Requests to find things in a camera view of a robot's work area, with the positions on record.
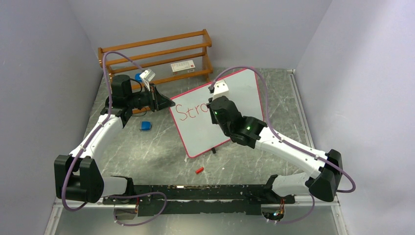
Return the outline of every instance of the blue object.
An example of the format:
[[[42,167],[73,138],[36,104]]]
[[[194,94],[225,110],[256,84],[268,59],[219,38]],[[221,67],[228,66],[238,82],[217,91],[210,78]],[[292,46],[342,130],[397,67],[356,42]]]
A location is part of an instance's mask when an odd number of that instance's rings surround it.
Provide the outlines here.
[[[142,82],[141,77],[140,77],[140,74],[141,74],[141,73],[137,73],[137,74],[136,74],[136,76],[134,77],[134,79],[135,79],[137,82]]]
[[[141,122],[141,131],[149,131],[151,129],[151,122],[149,121],[142,121]]]

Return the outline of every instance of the wooden rack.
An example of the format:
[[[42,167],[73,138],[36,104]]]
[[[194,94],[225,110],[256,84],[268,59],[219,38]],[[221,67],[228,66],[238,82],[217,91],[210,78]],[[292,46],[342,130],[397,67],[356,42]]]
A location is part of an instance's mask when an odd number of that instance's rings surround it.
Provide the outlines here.
[[[212,68],[212,65],[211,65],[209,57],[208,57],[207,47],[212,46],[212,40],[210,39],[209,34],[206,31],[206,29],[203,29],[202,31],[197,31],[197,32],[179,34],[179,35],[174,35],[174,36],[169,36],[169,37],[164,37],[164,38],[151,39],[151,40],[146,40],[146,41],[141,41],[141,42],[136,42],[136,43],[118,45],[118,46],[114,46],[114,47],[98,48],[99,64],[101,65],[101,67],[103,66],[102,65],[102,56],[107,51],[125,50],[125,49],[134,48],[134,47],[142,47],[142,46],[147,46],[147,45],[152,45],[152,44],[159,44],[159,43],[164,43],[164,42],[169,42],[169,41],[174,41],[174,40],[186,39],[186,38],[191,38],[191,37],[200,37],[200,36],[203,37],[203,40],[202,40],[201,43],[187,45],[187,46],[184,46],[184,47],[176,47],[176,48],[172,48],[172,49],[154,51],[154,52],[150,52],[150,53],[131,56],[129,58],[132,59],[132,60],[141,60],[141,59],[147,59],[147,58],[152,58],[152,57],[157,57],[157,56],[165,56],[165,55],[169,55],[169,54],[173,54],[173,53],[177,53],[177,52],[183,52],[183,51],[189,51],[189,50],[195,50],[195,49],[201,48],[202,52],[199,52],[199,53],[189,54],[189,55],[182,55],[182,56],[179,56],[179,57],[163,59],[163,60],[153,61],[153,62],[149,62],[149,63],[143,63],[143,64],[141,64],[141,66],[143,68],[148,68],[148,67],[154,67],[154,66],[159,66],[159,65],[163,65],[163,64],[171,64],[171,63],[175,63],[175,62],[179,62],[179,61],[189,60],[189,59],[192,59],[192,58],[202,57],[202,66],[201,66],[202,69],[195,70],[194,72],[190,72],[190,73],[186,73],[186,74],[181,74],[181,75],[176,75],[176,76],[168,76],[168,77],[164,77],[164,78],[158,78],[156,76],[157,79],[153,80],[152,82],[154,84],[161,84],[161,83],[172,82],[172,81],[176,81],[176,80],[180,80],[180,79],[184,79],[184,78],[188,78],[188,77],[200,76],[200,75],[203,75],[206,78],[206,82],[209,82],[210,81],[209,80],[209,73],[213,72],[213,68]],[[115,60],[107,60],[106,61],[105,66],[107,68],[107,71],[110,75],[111,80],[112,80],[113,76],[117,73],[122,73],[122,72],[132,71],[132,70],[137,69],[135,66],[118,68],[118,69],[113,69],[112,68],[112,66],[114,66],[114,65],[125,63],[125,62],[128,62],[128,60],[125,59],[125,58],[115,59]],[[140,85],[132,85],[132,88],[133,88],[133,90],[134,89],[139,89]]]

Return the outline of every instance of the red object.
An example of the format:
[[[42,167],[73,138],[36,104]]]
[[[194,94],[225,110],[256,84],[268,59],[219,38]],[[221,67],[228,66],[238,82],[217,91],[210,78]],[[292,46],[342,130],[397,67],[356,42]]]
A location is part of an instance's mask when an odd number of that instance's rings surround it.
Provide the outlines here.
[[[204,170],[203,167],[199,168],[198,170],[196,170],[196,174],[199,174],[200,172],[202,172]]]

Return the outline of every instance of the white sign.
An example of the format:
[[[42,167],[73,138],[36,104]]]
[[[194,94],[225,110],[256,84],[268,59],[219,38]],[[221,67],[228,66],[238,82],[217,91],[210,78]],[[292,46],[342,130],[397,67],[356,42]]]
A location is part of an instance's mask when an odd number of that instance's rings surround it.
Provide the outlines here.
[[[229,87],[229,100],[233,101],[242,116],[263,120],[258,84],[255,73],[241,70],[223,78]],[[172,98],[176,106],[170,112],[176,123],[186,154],[195,158],[227,141],[219,125],[212,124],[206,106],[212,97],[210,83],[192,89]]]

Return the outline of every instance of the marble tabletop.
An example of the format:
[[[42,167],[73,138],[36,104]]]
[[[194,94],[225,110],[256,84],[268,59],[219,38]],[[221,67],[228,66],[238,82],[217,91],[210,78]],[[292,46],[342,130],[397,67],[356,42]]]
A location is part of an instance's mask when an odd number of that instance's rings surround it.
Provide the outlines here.
[[[215,68],[211,80],[224,68]],[[305,127],[298,112],[292,82],[286,70],[259,69],[269,89],[270,119],[280,133],[306,143]],[[126,73],[134,78],[135,73]],[[157,85],[167,97],[205,84],[204,77],[192,77]],[[259,81],[261,100],[265,100]],[[96,124],[107,98],[102,80],[94,102],[86,133]],[[150,121],[152,130],[141,132],[140,122]],[[264,184],[273,174],[300,173],[296,166],[278,156],[228,142],[195,159],[187,157],[173,118],[168,109],[131,117],[118,136],[108,145],[103,156],[96,157],[103,176],[133,178],[142,185]],[[195,170],[204,167],[200,174]]]

